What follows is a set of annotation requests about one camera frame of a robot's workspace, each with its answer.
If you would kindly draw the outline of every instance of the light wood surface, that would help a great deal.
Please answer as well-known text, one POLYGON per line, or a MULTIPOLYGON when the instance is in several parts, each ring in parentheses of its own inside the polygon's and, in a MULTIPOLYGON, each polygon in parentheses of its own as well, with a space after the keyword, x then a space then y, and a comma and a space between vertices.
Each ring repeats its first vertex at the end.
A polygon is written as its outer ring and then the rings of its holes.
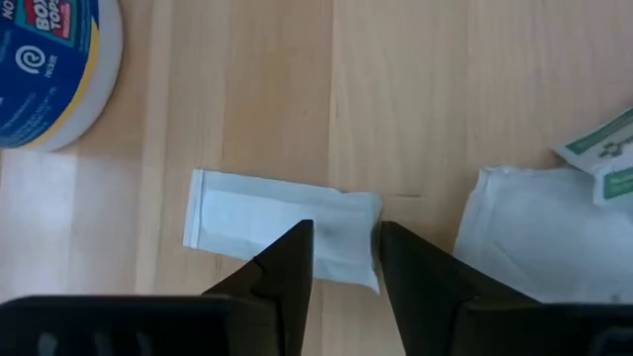
MULTIPOLYGON (((633 104, 629 0, 121 0, 103 114, 4 151, 0 299, 192 294, 242 262, 181 246, 192 169, 383 195, 446 250, 477 171, 633 104)), ((385 293, 316 281, 306 355, 398 355, 385 293)))

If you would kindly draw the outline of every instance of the white packet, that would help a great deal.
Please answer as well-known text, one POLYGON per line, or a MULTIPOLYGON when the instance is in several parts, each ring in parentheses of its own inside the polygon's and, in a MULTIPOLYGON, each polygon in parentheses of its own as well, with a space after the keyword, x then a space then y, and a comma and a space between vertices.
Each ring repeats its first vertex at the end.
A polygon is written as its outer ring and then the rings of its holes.
POLYGON ((379 293, 371 238, 381 210, 376 194, 196 169, 183 245, 249 260, 296 223, 313 220, 314 276, 379 293))
POLYGON ((483 169, 455 257, 543 303, 633 303, 632 215, 593 204, 592 184, 574 169, 483 169))
POLYGON ((633 108, 582 137, 554 148, 570 164, 592 175, 593 202, 633 205, 633 108))

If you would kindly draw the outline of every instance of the black plastic object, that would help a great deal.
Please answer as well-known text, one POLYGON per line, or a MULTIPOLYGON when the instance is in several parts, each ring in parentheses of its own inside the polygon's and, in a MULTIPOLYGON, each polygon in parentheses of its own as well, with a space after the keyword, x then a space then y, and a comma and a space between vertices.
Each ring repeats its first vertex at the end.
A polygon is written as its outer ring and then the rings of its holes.
POLYGON ((397 223, 380 235, 407 355, 633 355, 631 306, 542 305, 397 223))
POLYGON ((36 297, 0 307, 0 355, 299 356, 313 276, 302 221, 199 297, 36 297))

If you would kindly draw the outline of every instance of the green printed label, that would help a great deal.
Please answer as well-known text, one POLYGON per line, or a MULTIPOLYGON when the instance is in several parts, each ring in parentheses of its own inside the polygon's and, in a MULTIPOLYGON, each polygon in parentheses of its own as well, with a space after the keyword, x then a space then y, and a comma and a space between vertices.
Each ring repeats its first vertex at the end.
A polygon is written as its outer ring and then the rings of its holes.
POLYGON ((604 141, 607 137, 619 132, 631 124, 633 124, 633 108, 628 109, 615 120, 608 123, 595 133, 590 133, 587 136, 568 144, 566 148, 577 155, 581 155, 587 152, 590 148, 604 141))
POLYGON ((604 176, 604 199, 613 199, 633 193, 633 168, 627 168, 604 176))

